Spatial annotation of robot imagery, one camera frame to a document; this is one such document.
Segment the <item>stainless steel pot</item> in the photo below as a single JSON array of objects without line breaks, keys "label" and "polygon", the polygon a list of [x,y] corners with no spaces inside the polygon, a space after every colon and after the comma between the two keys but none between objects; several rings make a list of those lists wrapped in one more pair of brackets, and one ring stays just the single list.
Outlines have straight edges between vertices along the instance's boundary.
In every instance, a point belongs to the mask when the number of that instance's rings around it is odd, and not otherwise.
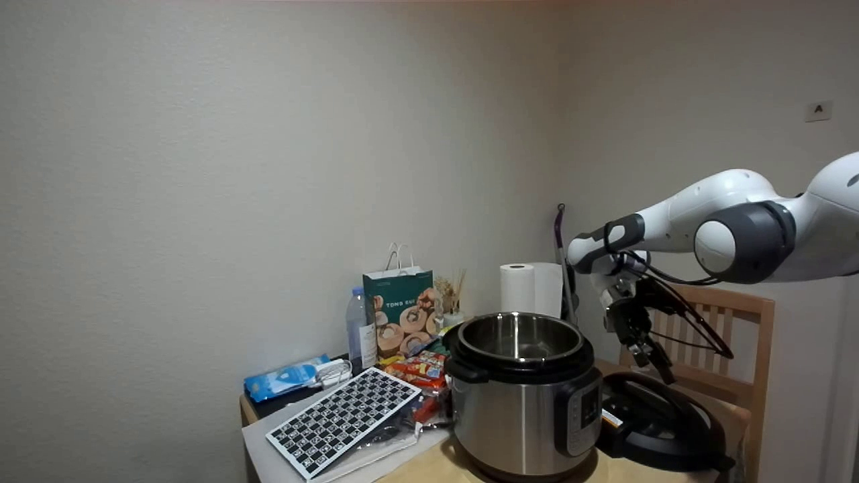
[{"label": "stainless steel pot", "polygon": [[540,315],[479,316],[445,335],[453,438],[496,478],[575,471],[599,438],[599,371],[572,325]]}]

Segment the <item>electric pressure cooker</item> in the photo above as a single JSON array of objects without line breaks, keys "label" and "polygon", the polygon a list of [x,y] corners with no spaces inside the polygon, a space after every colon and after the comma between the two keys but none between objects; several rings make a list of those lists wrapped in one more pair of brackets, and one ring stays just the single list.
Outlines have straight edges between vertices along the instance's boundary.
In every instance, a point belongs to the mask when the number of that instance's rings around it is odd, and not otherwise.
[{"label": "electric pressure cooker", "polygon": [[568,321],[503,312],[445,332],[453,441],[499,481],[581,471],[601,427],[591,341]]}]

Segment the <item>wall outlet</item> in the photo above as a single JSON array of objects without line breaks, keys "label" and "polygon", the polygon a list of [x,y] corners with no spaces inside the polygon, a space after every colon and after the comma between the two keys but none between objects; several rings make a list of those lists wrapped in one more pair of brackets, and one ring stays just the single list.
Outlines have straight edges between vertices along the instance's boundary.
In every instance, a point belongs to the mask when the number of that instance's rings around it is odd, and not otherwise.
[{"label": "wall outlet", "polygon": [[826,120],[833,120],[833,101],[805,105],[805,124],[826,124]]}]

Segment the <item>chair backrest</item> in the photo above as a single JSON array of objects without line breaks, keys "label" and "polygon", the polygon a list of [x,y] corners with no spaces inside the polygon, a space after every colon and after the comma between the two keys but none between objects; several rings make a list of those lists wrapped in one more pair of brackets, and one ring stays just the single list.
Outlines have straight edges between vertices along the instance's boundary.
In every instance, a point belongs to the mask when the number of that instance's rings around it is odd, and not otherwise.
[{"label": "chair backrest", "polygon": [[738,353],[738,359],[724,359],[715,352],[689,349],[676,341],[700,343],[700,337],[696,337],[696,331],[684,319],[669,316],[662,312],[649,312],[652,337],[662,343],[662,349],[669,352],[673,363],[672,374],[676,375],[676,386],[687,386],[692,392],[724,399],[748,414],[748,433],[743,443],[743,474],[747,481],[758,481],[768,404],[771,337],[775,312],[772,300],[747,292],[687,285],[676,288],[676,292],[696,306],[700,319],[705,319],[727,341],[727,345],[740,343],[748,349],[747,353]]}]

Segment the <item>wooden chair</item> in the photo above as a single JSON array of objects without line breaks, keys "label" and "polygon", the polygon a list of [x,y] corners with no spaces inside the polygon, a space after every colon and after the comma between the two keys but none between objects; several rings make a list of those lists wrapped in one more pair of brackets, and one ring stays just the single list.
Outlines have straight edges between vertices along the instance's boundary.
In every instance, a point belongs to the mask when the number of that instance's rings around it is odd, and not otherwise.
[{"label": "wooden chair", "polygon": [[736,441],[727,438],[727,453],[738,458],[736,474],[743,483],[758,481],[763,423],[768,408],[768,371],[771,371],[771,337],[772,337],[772,300],[716,289],[716,288],[673,288],[687,298],[700,319],[705,319],[727,345],[736,349],[736,359],[724,359],[705,349],[689,349],[676,341],[700,341],[696,331],[681,316],[669,316],[662,312],[649,312],[652,337],[662,343],[672,356],[672,374],[676,375],[676,388],[705,395],[727,408],[727,433],[738,433]]}]

